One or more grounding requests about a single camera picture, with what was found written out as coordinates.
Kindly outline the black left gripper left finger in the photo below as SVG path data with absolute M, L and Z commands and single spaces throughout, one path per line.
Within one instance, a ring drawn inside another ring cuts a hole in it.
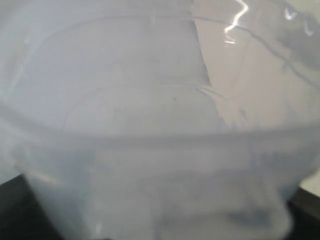
M 2 240 L 61 240 L 22 175 L 0 185 Z

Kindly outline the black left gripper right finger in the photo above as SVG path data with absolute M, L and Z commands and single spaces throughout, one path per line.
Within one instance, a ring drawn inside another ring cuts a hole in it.
M 319 240 L 320 198 L 300 187 L 287 206 L 293 227 L 285 240 Z

